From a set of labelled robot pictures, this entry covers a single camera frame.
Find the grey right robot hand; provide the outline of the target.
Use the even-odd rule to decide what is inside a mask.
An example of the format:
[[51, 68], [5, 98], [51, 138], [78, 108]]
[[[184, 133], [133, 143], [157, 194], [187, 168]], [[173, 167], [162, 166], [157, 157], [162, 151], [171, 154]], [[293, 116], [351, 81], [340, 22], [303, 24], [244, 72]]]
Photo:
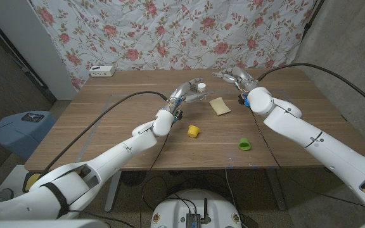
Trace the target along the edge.
[[245, 92], [250, 92], [259, 86], [259, 83], [248, 72], [238, 66], [213, 72], [212, 76], [222, 79], [228, 84], [234, 84], [239, 90]]

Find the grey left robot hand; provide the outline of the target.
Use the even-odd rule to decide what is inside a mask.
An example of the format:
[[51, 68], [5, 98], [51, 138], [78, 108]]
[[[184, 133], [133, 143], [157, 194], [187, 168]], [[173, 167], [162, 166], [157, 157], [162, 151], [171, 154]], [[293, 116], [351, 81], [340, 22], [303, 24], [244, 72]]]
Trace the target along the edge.
[[195, 78], [189, 82], [181, 84], [169, 97], [163, 109], [175, 115], [179, 110], [179, 105], [185, 101], [193, 103], [195, 101], [204, 100], [206, 92], [200, 92], [198, 83], [202, 83], [203, 78]]

